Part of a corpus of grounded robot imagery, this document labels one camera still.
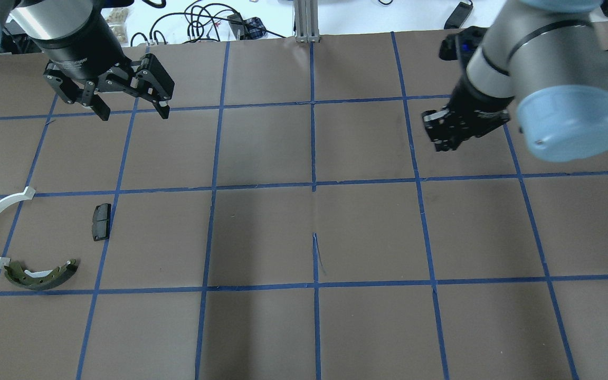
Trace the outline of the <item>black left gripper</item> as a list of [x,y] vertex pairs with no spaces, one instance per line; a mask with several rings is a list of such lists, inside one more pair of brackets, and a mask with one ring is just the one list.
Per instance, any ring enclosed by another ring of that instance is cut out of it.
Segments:
[[175,82],[159,58],[145,54],[136,69],[99,11],[60,11],[52,20],[71,30],[44,28],[35,44],[49,58],[43,78],[64,103],[78,103],[106,122],[111,110],[97,92],[123,92],[169,118]]

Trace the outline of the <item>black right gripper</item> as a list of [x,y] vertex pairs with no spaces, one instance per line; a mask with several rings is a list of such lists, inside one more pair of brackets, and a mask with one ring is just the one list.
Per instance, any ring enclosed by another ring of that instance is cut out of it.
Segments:
[[422,122],[437,152],[456,151],[471,137],[480,138],[509,122],[511,97],[494,97],[461,77],[446,106],[422,112]]

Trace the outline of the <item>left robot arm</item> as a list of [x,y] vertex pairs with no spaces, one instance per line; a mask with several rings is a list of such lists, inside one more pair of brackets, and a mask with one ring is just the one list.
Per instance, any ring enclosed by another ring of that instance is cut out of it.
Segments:
[[43,75],[60,99],[89,108],[103,121],[111,110],[101,93],[144,99],[167,119],[174,80],[154,54],[138,61],[126,56],[102,6],[102,1],[0,1],[0,43],[6,20],[14,19],[49,58]]

